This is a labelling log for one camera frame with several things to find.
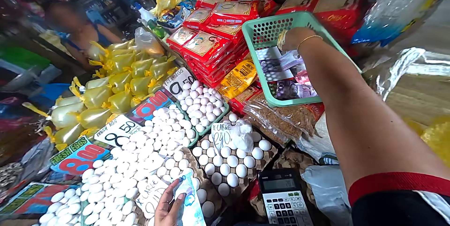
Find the calculator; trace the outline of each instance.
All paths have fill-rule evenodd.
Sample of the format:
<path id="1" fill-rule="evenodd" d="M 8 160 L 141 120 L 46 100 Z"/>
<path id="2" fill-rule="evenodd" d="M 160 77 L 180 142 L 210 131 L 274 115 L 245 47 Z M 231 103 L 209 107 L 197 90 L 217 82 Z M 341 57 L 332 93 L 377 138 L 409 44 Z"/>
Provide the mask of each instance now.
<path id="1" fill-rule="evenodd" d="M 298 171 L 288 168 L 261 171 L 258 174 L 258 181 L 270 224 L 313 225 L 301 195 Z"/>

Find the handwritten price sign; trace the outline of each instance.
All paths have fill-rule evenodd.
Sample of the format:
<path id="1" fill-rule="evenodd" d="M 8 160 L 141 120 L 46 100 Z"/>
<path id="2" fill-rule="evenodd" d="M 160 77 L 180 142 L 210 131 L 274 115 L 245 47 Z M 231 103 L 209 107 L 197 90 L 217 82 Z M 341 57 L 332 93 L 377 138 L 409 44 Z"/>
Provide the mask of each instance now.
<path id="1" fill-rule="evenodd" d="M 50 158 L 53 171 L 82 175 L 84 171 L 92 168 L 95 160 L 109 156 L 109 150 L 95 145 L 86 136 L 78 138 L 73 144 Z"/>

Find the gold bangle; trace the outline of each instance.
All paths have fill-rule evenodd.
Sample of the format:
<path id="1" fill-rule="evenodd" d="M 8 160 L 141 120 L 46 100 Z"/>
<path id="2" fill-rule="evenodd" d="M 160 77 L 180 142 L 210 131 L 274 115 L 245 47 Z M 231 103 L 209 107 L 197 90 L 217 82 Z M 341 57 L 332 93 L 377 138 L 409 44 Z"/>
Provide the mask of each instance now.
<path id="1" fill-rule="evenodd" d="M 297 50 L 298 50 L 298 48 L 300 47 L 300 45 L 301 45 L 304 41 L 306 41 L 306 40 L 309 39 L 309 38 L 313 38 L 313 37 L 318 37 L 318 38 L 320 38 L 320 39 L 323 40 L 322 36 L 319 36 L 319 35 L 308 36 L 308 37 L 306 37 L 305 39 L 303 39 L 303 40 L 300 42 L 299 45 L 297 45 Z"/>

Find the hand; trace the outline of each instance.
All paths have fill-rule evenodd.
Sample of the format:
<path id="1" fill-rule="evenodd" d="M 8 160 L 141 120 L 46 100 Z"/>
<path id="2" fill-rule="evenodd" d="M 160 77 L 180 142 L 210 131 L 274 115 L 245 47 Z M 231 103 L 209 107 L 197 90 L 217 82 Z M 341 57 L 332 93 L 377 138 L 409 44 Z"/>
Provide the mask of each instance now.
<path id="1" fill-rule="evenodd" d="M 283 51 L 296 50 L 302 40 L 315 34 L 316 33 L 309 28 L 292 28 L 286 33 L 286 36 L 284 38 L 285 43 L 281 48 Z"/>
<path id="2" fill-rule="evenodd" d="M 155 226 L 176 226 L 178 210 L 186 197 L 186 194 L 183 193 L 178 195 L 174 202 L 171 202 L 173 199 L 173 189 L 179 182 L 179 179 L 173 181 L 162 194 L 158 206 L 156 206 Z"/>

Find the person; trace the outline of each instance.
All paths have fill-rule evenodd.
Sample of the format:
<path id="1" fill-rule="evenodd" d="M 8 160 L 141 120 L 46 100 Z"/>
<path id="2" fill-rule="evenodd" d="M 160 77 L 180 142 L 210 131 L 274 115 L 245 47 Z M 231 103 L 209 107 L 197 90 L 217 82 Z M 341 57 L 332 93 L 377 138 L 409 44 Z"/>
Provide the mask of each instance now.
<path id="1" fill-rule="evenodd" d="M 353 63 L 309 28 L 289 30 L 282 48 L 298 50 L 323 100 L 353 225 L 450 224 L 449 169 L 366 84 Z M 161 212 L 155 217 L 161 218 Z M 168 221 L 155 221 L 155 226 Z"/>
<path id="2" fill-rule="evenodd" d="M 85 70 L 96 69 L 96 66 L 89 64 L 89 57 L 86 55 L 91 46 L 90 41 L 103 47 L 122 42 L 120 37 L 103 25 L 90 22 L 84 11 L 70 1 L 48 1 L 44 4 L 44 11 L 46 21 L 69 34 L 66 40 L 62 40 L 62 44 Z"/>

